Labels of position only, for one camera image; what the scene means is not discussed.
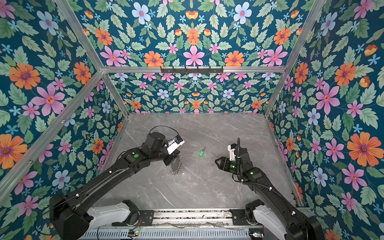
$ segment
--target pink flower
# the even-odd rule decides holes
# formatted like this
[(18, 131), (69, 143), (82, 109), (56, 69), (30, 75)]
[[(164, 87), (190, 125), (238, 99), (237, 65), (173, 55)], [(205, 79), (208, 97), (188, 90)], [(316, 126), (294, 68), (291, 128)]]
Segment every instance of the pink flower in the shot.
[(120, 50), (120, 57), (124, 57), (125, 60), (131, 59), (130, 55), (131, 53), (127, 52), (127, 50)]
[(52, 157), (52, 152), (49, 151), (53, 148), (53, 144), (48, 144), (44, 150), (44, 152), (39, 156), (39, 162), (44, 162), (45, 157)]
[(251, 87), (252, 87), (252, 82), (251, 82), (251, 80), (249, 80), (248, 82), (244, 82), (243, 87), (245, 87), (245, 89), (247, 89), (247, 88), (251, 88)]
[(56, 93), (55, 94), (55, 86), (53, 84), (48, 84), (46, 92), (43, 88), (37, 87), (37, 92), (42, 96), (34, 97), (31, 100), (31, 103), (35, 105), (43, 105), (44, 107), (41, 109), (43, 116), (47, 116), (51, 113), (51, 109), (54, 113), (59, 114), (64, 109), (64, 105), (59, 102), (59, 100), (63, 100), (65, 97), (64, 93)]
[(215, 2), (216, 5), (219, 5), (220, 0), (209, 0), (211, 3)]
[(217, 84), (217, 83), (213, 83), (213, 82), (211, 81), (210, 83), (207, 84), (208, 89), (213, 90), (213, 89), (217, 88), (216, 84)]
[(220, 49), (220, 47), (217, 45), (217, 43), (215, 43), (215, 45), (211, 44), (211, 48), (209, 49), (212, 54), (214, 53), (218, 53), (218, 50)]
[(363, 187), (368, 186), (364, 179), (360, 178), (364, 175), (364, 170), (358, 169), (355, 172), (355, 167), (351, 163), (348, 165), (348, 169), (349, 171), (346, 168), (342, 169), (343, 173), (348, 176), (344, 178), (344, 182), (346, 184), (350, 184), (352, 182), (352, 187), (355, 191), (359, 190), (359, 184)]
[(315, 152), (316, 154), (319, 153), (319, 150), (321, 150), (320, 141), (316, 142), (314, 139), (312, 140), (312, 143), (310, 144), (312, 147), (312, 152)]
[(180, 80), (177, 83), (175, 83), (175, 89), (177, 89), (177, 90), (184, 89), (183, 86), (184, 86), (184, 84), (182, 84), (180, 82)]
[(347, 110), (347, 113), (348, 114), (352, 114), (352, 117), (355, 118), (356, 117), (356, 113), (357, 114), (362, 114), (362, 111), (360, 110), (362, 108), (363, 104), (360, 103), (358, 104), (358, 101), (355, 100), (353, 101), (353, 105), (352, 104), (348, 104), (347, 107), (349, 108)]
[(171, 79), (174, 79), (175, 76), (172, 76), (172, 73), (160, 73), (161, 80), (167, 80), (167, 82), (170, 82)]
[(72, 144), (70, 144), (68, 141), (65, 141), (65, 142), (61, 142), (60, 143), (60, 146), (59, 147), (59, 151), (61, 151), (61, 154), (64, 155), (65, 152), (70, 152), (70, 147), (72, 146)]
[(299, 113), (300, 108), (298, 108), (298, 107), (295, 106), (292, 110), (293, 110), (292, 115), (293, 115), (295, 118), (297, 118), (297, 116), (300, 115), (300, 113)]
[(111, 146), (112, 145), (108, 144), (107, 148), (102, 150), (102, 153), (104, 155), (100, 158), (100, 161), (99, 161), (99, 164), (98, 164), (98, 169), (103, 169), (104, 163), (105, 163), (105, 161), (108, 158), (109, 151), (111, 150)]
[(296, 172), (296, 169), (297, 169), (297, 166), (295, 165), (295, 163), (291, 163), (291, 169), (292, 169), (292, 172)]
[(324, 112), (326, 115), (328, 115), (329, 112), (331, 111), (330, 105), (334, 107), (339, 106), (340, 105), (339, 100), (337, 98), (333, 98), (333, 96), (335, 96), (339, 92), (339, 88), (340, 88), (339, 86), (335, 86), (329, 91), (329, 84), (325, 83), (323, 87), (323, 93), (321, 92), (316, 93), (316, 98), (321, 100), (320, 102), (317, 103), (316, 109), (322, 109), (324, 106)]
[(85, 108), (86, 109), (86, 115), (89, 117), (89, 118), (91, 118), (91, 117), (93, 117), (94, 115), (95, 115), (95, 109), (92, 109), (92, 107), (87, 107), (87, 108)]
[(339, 157), (340, 159), (344, 159), (344, 154), (342, 154), (342, 152), (340, 152), (341, 150), (344, 149), (344, 145), (343, 144), (338, 144), (336, 145), (336, 139), (332, 139), (332, 145), (329, 143), (329, 142), (326, 142), (325, 143), (325, 146), (330, 149), (330, 150), (327, 150), (327, 152), (325, 153), (327, 156), (330, 156), (332, 155), (332, 160), (333, 162), (337, 162), (337, 157)]
[(353, 10), (355, 13), (357, 13), (355, 15), (354, 20), (358, 19), (359, 17), (365, 18), (365, 15), (367, 15), (367, 11), (375, 6), (375, 4), (372, 3), (371, 0), (361, 0), (360, 4), (361, 4), (361, 6), (357, 6)]
[(156, 79), (156, 77), (155, 77), (155, 73), (143, 73), (143, 78), (144, 79), (147, 79), (148, 78), (148, 80), (150, 81), (150, 82), (152, 82), (152, 79)]
[(100, 80), (98, 83), (97, 83), (97, 85), (96, 85), (96, 90), (99, 92), (100, 90), (103, 90), (104, 88), (103, 88), (103, 81), (102, 80)]
[(146, 82), (142, 82), (142, 81), (140, 81), (140, 82), (139, 82), (139, 87), (145, 90), (145, 89), (148, 87), (148, 85), (147, 85)]
[(163, 0), (163, 4), (166, 6), (168, 2), (173, 2), (173, 0)]
[(174, 53), (174, 54), (176, 54), (176, 51), (178, 51), (179, 49), (176, 47), (176, 44), (169, 44), (169, 47), (167, 47), (168, 48), (168, 50), (169, 50), (169, 53)]
[(197, 47), (195, 45), (192, 45), (192, 47), (190, 48), (190, 51), (191, 53), (188, 53), (188, 52), (183, 53), (184, 57), (189, 58), (185, 64), (187, 66), (192, 65), (192, 63), (193, 63), (193, 66), (196, 66), (196, 64), (203, 65), (203, 61), (200, 58), (204, 57), (205, 53), (197, 52)]
[(63, 91), (64, 88), (67, 86), (67, 85), (65, 85), (65, 84), (63, 83), (63, 79), (62, 79), (62, 78), (61, 78), (61, 79), (55, 78), (55, 81), (52, 82), (52, 84), (56, 86), (56, 87), (55, 87), (56, 90), (59, 90), (59, 89), (60, 89), (60, 91)]
[(269, 58), (265, 58), (263, 60), (263, 63), (269, 63), (268, 66), (274, 66), (283, 64), (283, 61), (280, 58), (285, 57), (288, 52), (281, 52), (283, 50), (283, 45), (280, 45), (276, 48), (276, 51), (273, 51), (272, 49), (268, 50), (268, 56)]
[(36, 175), (37, 171), (33, 171), (22, 177), (19, 184), (15, 187), (15, 194), (19, 195), (23, 191), (24, 186), (33, 187), (33, 181), (30, 179), (36, 177)]
[(351, 194), (347, 192), (347, 195), (344, 193), (341, 194), (343, 200), (341, 200), (341, 203), (347, 206), (348, 211), (351, 211), (352, 209), (357, 211), (358, 208), (355, 206), (355, 204), (358, 202), (356, 199), (351, 199)]
[(284, 145), (281, 143), (281, 140), (279, 139), (280, 143), (277, 142), (280, 146), (280, 151), (281, 151), (281, 154), (283, 155), (284, 159), (286, 162), (288, 162), (288, 157), (287, 157), (287, 154), (288, 154), (288, 149), (284, 149)]
[(223, 82), (224, 80), (228, 80), (229, 79), (229, 74), (230, 73), (222, 73), (220, 75), (217, 75), (216, 76), (216, 79), (220, 79), (220, 82)]
[(32, 209), (39, 207), (39, 204), (35, 203), (39, 197), (34, 197), (32, 199), (31, 195), (27, 196), (25, 202), (19, 203), (17, 206), (21, 209), (18, 216), (20, 217), (25, 213), (26, 216), (31, 215)]
[(108, 58), (107, 60), (107, 65), (108, 66), (112, 66), (113, 64), (117, 67), (120, 67), (120, 63), (126, 63), (126, 61), (122, 58), (119, 58), (120, 57), (120, 51), (119, 50), (114, 50), (113, 53), (112, 53), (112, 50), (107, 47), (107, 46), (104, 46), (104, 51), (105, 52), (101, 52), (100, 55), (104, 58)]
[(28, 106), (24, 105), (22, 106), (22, 108), (25, 110), (23, 112), (23, 115), (24, 116), (29, 115), (31, 119), (34, 119), (35, 115), (40, 115), (40, 112), (37, 111), (37, 109), (39, 109), (39, 106), (34, 106), (33, 103), (31, 102), (28, 103)]
[(288, 92), (291, 90), (291, 87), (293, 87), (293, 77), (288, 77), (287, 80), (285, 80), (285, 90), (288, 90)]
[(6, 4), (6, 0), (0, 0), (0, 17), (5, 18), (8, 15), (8, 17), (15, 19), (15, 16), (11, 13), (15, 8)]
[(247, 78), (246, 73), (237, 73), (235, 78), (238, 78), (241, 81), (243, 78)]
[(88, 96), (86, 96), (85, 97), (85, 102), (87, 103), (88, 101), (91, 101), (91, 102), (93, 102), (93, 96), (94, 96), (95, 94), (93, 93), (93, 92), (90, 92), (89, 94), (88, 94)]
[(300, 97), (303, 95), (303, 93), (301, 93), (301, 87), (297, 88), (295, 87), (295, 91), (292, 93), (292, 96), (293, 97), (293, 101), (297, 101), (299, 102), (300, 101)]
[(264, 59), (264, 57), (268, 56), (268, 51), (267, 51), (267, 50), (264, 50), (264, 49), (262, 48), (262, 50), (261, 50), (260, 52), (258, 52), (257, 54), (258, 54), (257, 58)]
[(324, 78), (321, 77), (320, 79), (316, 80), (316, 84), (314, 85), (316, 87), (316, 90), (323, 89), (323, 85), (325, 84)]

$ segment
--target silver metal bar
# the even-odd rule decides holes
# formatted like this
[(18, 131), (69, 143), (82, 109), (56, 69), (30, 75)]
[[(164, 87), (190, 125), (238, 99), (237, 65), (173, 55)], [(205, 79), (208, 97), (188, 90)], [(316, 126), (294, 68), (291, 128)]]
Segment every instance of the silver metal bar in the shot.
[[(184, 67), (163, 67), (163, 70), (184, 70)], [(197, 67), (187, 67), (188, 70), (197, 70)], [(283, 66), (256, 66), (256, 67), (223, 67), (225, 73), (283, 73), (286, 68)], [(103, 73), (161, 73), (160, 67), (103, 67)]]
[(104, 74), (103, 81), (107, 86), (109, 92), (111, 93), (112, 98), (115, 99), (116, 104), (119, 106), (120, 111), (123, 113), (125, 117), (127, 117), (129, 115), (128, 109), (125, 106), (118, 90), (116, 89), (116, 86), (112, 83), (111, 77), (108, 74)]
[(296, 185), (295, 185), (295, 182), (293, 180), (293, 177), (292, 177), (292, 175), (291, 175), (291, 173), (289, 171), (289, 167), (287, 165), (287, 162), (284, 160), (284, 157), (283, 157), (283, 154), (281, 153), (280, 147), (279, 147), (279, 145), (276, 142), (275, 134), (273, 133), (271, 125), (269, 124), (268, 117), (265, 119), (265, 124), (267, 125), (267, 129), (268, 129), (269, 135), (271, 137), (272, 144), (274, 145), (274, 149), (276, 150), (276, 154), (277, 154), (278, 160), (279, 160), (280, 164), (283, 166), (285, 178), (288, 181), (288, 186), (290, 187), (290, 189), (291, 189), (291, 191), (293, 193), (294, 200), (296, 201), (296, 204), (299, 207), (303, 207), (304, 206), (303, 201), (299, 197), (299, 191), (296, 188)]
[(40, 135), (28, 151), (20, 158), (13, 168), (4, 176), (0, 182), (0, 205), (20, 182), (20, 179), (28, 173), (30, 167), (44, 152), (45, 147), (59, 133), (64, 123), (84, 101), (85, 97), (94, 89), (102, 77), (101, 71), (97, 71), (87, 84), (77, 93), (72, 101), (56, 117), (51, 125)]
[(281, 90), (284, 87), (285, 81), (288, 79), (289, 74), (292, 71), (293, 65), (295, 64), (301, 49), (304, 47), (305, 41), (307, 40), (310, 32), (312, 31), (312, 28), (321, 12), (321, 9), (323, 8), (326, 0), (315, 0), (315, 2), (312, 5), (312, 8), (310, 12), (308, 13), (307, 19), (305, 20), (305, 23), (303, 25), (303, 28), (301, 30), (301, 33), (299, 37), (297, 38), (296, 44), (292, 49), (291, 54), (289, 55), (287, 64), (285, 65), (286, 71), (284, 74), (280, 77), (279, 82), (277, 83), (275, 90), (272, 93), (272, 96), (269, 100), (268, 107), (264, 112), (264, 116), (268, 116), (268, 114), (271, 112), (273, 105), (275, 104)]
[(112, 164), (115, 163), (117, 156), (120, 154), (119, 152), (116, 152), (116, 151), (117, 151), (118, 145), (120, 143), (120, 140), (121, 140), (122, 136), (124, 135), (125, 129), (128, 126), (128, 122), (129, 122), (129, 118), (126, 117), (125, 120), (122, 123), (120, 131), (119, 131), (119, 133), (117, 135), (117, 138), (115, 139), (115, 142), (114, 142), (112, 148), (109, 151), (110, 154), (108, 155), (108, 158), (106, 160), (107, 162), (104, 164), (102, 172), (104, 170), (108, 169), (110, 166), (112, 166)]
[(81, 26), (70, 4), (67, 0), (56, 0), (56, 4), (64, 15), (65, 19), (67, 20), (72, 31), (75, 33), (77, 39), (79, 40), (79, 43), (83, 46), (85, 52), (87, 53), (93, 65), (95, 66), (96, 70), (99, 71), (103, 67), (103, 63), (101, 62), (99, 55), (93, 48), (87, 35), (85, 35), (84, 28)]

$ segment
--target horizontal metal bar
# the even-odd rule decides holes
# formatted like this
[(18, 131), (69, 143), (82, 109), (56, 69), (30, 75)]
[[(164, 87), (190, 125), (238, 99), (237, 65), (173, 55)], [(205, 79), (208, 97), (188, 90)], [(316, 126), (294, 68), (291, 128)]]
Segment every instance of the horizontal metal bar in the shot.
[(125, 117), (127, 117), (129, 115), (128, 109), (125, 106), (118, 90), (116, 89), (116, 86), (112, 83), (111, 77), (108, 74), (104, 74), (103, 81), (107, 86), (109, 92), (111, 93), (111, 96), (115, 100), (116, 104), (119, 106), (120, 111), (123, 113)]
[(68, 0), (56, 0), (55, 1), (63, 16), (67, 20), (72, 31), (75, 33), (79, 43), (83, 46), (85, 52), (87, 53), (89, 59), (95, 66), (96, 70), (99, 71), (103, 67), (99, 55), (93, 48), (91, 42), (89, 41), (87, 35), (85, 35), (84, 28), (80, 24), (78, 18), (76, 17), (73, 9), (71, 8)]
[(28, 173), (33, 163), (44, 152), (45, 147), (59, 133), (64, 123), (71, 118), (85, 97), (94, 89), (102, 76), (101, 71), (97, 71), (89, 82), (77, 93), (72, 101), (64, 110), (53, 120), (52, 124), (40, 135), (28, 151), (20, 158), (13, 168), (4, 176), (0, 182), (0, 205), (20, 182), (20, 179)]
[(284, 87), (284, 83), (288, 79), (289, 74), (292, 71), (293, 65), (295, 64), (297, 58), (299, 57), (299, 54), (300, 54), (301, 50), (303, 49), (304, 44), (307, 41), (307, 38), (308, 38), (310, 32), (312, 31), (312, 28), (313, 28), (317, 18), (319, 17), (321, 9), (323, 8), (326, 1), (327, 0), (315, 0), (315, 2), (313, 3), (312, 8), (311, 8), (310, 12), (308, 13), (307, 19), (304, 22), (301, 33), (300, 33), (299, 37), (297, 38), (296, 44), (293, 47), (291, 54), (289, 55), (289, 58), (287, 60), (286, 71), (280, 77), (280, 80), (277, 83), (275, 90), (273, 91), (272, 96), (269, 100), (268, 107), (264, 112), (265, 116), (269, 115), (269, 113), (271, 112), (271, 110), (273, 108), (273, 105), (275, 104), (277, 98), (279, 97), (279, 94)]
[[(197, 67), (186, 67), (188, 72), (195, 70), (198, 73)], [(199, 70), (206, 71), (209, 67), (199, 67)], [(211, 67), (212, 72), (214, 70), (223, 69), (224, 73), (283, 73), (285, 72), (284, 66), (246, 66), (246, 67)], [(103, 67), (103, 73), (161, 73), (163, 71), (178, 71), (179, 73), (186, 73), (185, 67)]]

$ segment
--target yellow and orange flower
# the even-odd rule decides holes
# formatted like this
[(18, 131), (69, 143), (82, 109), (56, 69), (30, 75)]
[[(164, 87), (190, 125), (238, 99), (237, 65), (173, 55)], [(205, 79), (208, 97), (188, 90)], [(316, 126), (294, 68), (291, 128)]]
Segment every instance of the yellow and orange flower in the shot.
[(187, 16), (187, 19), (197, 19), (197, 16), (199, 15), (198, 11), (186, 11), (185, 15)]
[(307, 63), (301, 63), (300, 66), (296, 68), (295, 73), (295, 82), (297, 84), (302, 84), (307, 79), (308, 74), (308, 64)]
[(211, 33), (211, 30), (209, 30), (209, 29), (207, 29), (207, 28), (204, 30), (204, 35), (205, 35), (205, 36), (209, 36), (209, 35), (211, 35), (211, 34), (212, 34), (212, 33)]
[(295, 186), (297, 188), (297, 191), (299, 192), (299, 197), (303, 200), (304, 199), (303, 190), (301, 189), (301, 187), (299, 187), (299, 184), (297, 182), (295, 182)]
[(244, 55), (239, 53), (239, 51), (233, 51), (233, 53), (228, 53), (228, 57), (225, 58), (227, 67), (240, 67), (244, 62)]
[(76, 74), (77, 81), (85, 85), (91, 78), (89, 67), (86, 66), (83, 62), (75, 63), (74, 66), (75, 68), (73, 69), (73, 73)]
[(325, 238), (327, 240), (340, 240), (340, 237), (335, 234), (332, 229), (327, 229), (327, 231), (325, 232)]
[(360, 86), (362, 86), (363, 88), (369, 87), (370, 83), (371, 81), (368, 76), (363, 77), (362, 79), (360, 79), (360, 82), (359, 82)]
[(297, 17), (297, 15), (299, 15), (299, 10), (295, 10), (295, 11), (293, 11), (292, 13), (291, 13), (291, 18), (295, 18), (295, 17)]
[(374, 54), (379, 48), (376, 47), (376, 45), (368, 45), (368, 47), (365, 48), (364, 54), (366, 56)]
[(118, 124), (118, 132), (120, 132), (121, 127), (122, 127), (122, 122), (120, 122), (120, 123)]
[(99, 153), (101, 153), (101, 150), (103, 149), (103, 147), (104, 147), (103, 140), (101, 140), (101, 138), (96, 139), (96, 140), (95, 140), (95, 143), (93, 144), (93, 149), (92, 149), (92, 151), (93, 151), (95, 154), (99, 154)]
[(192, 45), (196, 45), (196, 43), (200, 41), (199, 37), (200, 37), (200, 34), (197, 32), (195, 28), (191, 28), (189, 30), (189, 33), (187, 33), (187, 41)]
[(176, 29), (175, 35), (176, 36), (181, 36), (181, 29)]
[(370, 138), (367, 132), (361, 132), (360, 136), (355, 133), (351, 136), (352, 142), (348, 142), (347, 148), (351, 150), (349, 156), (352, 160), (358, 160), (358, 164), (365, 167), (368, 164), (373, 167), (379, 164), (377, 158), (384, 157), (384, 150), (377, 148), (381, 146), (381, 141), (377, 137)]
[(288, 151), (290, 151), (290, 152), (291, 152), (291, 151), (293, 150), (293, 148), (295, 147), (295, 143), (294, 143), (293, 140), (290, 139), (290, 138), (287, 139), (285, 145), (287, 146), (287, 149), (288, 149)]
[(15, 136), (12, 139), (11, 134), (0, 135), (0, 164), (2, 169), (11, 168), (14, 162), (18, 162), (22, 153), (27, 151), (27, 145), (22, 144), (24, 139)]
[(96, 28), (95, 31), (95, 36), (97, 37), (97, 40), (99, 40), (99, 42), (103, 43), (106, 46), (112, 45), (113, 39), (108, 31), (105, 31), (103, 28)]
[(18, 63), (17, 68), (12, 67), (9, 72), (11, 73), (9, 78), (12, 82), (16, 82), (15, 85), (19, 88), (30, 90), (40, 82), (38, 77), (40, 73), (29, 64), (25, 66), (24, 63)]
[(263, 103), (261, 101), (255, 101), (252, 103), (251, 107), (257, 109), (257, 108), (261, 107), (262, 104)]
[(93, 19), (93, 13), (91, 13), (90, 11), (86, 10), (86, 11), (84, 11), (84, 14), (85, 14), (89, 19)]
[(149, 51), (144, 55), (144, 62), (148, 64), (148, 67), (162, 67), (164, 66), (164, 59), (161, 58), (159, 53), (155, 53), (154, 51)]
[(198, 109), (199, 107), (201, 107), (201, 103), (200, 103), (199, 101), (194, 101), (194, 102), (192, 103), (192, 107)]
[(288, 38), (291, 36), (291, 29), (282, 28), (280, 31), (277, 31), (276, 36), (273, 38), (275, 44), (283, 45)]
[(335, 82), (337, 85), (347, 86), (349, 81), (352, 81), (355, 78), (356, 67), (353, 66), (353, 63), (348, 63), (347, 65), (344, 63), (340, 66), (340, 69), (336, 71)]
[(141, 108), (141, 103), (138, 103), (137, 101), (132, 101), (132, 102), (131, 102), (131, 106), (132, 106), (134, 109), (140, 109), (140, 108)]

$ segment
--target floral wallpaper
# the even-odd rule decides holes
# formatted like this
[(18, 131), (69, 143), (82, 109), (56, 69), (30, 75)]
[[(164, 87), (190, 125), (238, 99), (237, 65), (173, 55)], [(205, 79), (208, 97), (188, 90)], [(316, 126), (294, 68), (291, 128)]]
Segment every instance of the floral wallpaper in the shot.
[(128, 110), (136, 113), (262, 113), (280, 74), (111, 75)]
[(269, 115), (327, 240), (384, 239), (383, 7), (325, 7)]
[(106, 66), (276, 66), (313, 2), (97, 0), (76, 15)]
[(0, 239), (60, 239), (46, 213), (50, 198), (74, 191), (100, 173), (123, 121), (100, 81), (2, 204)]
[[(76, 2), (72, 7), (80, 11)], [(0, 1), (0, 178), (94, 73), (51, 1)]]

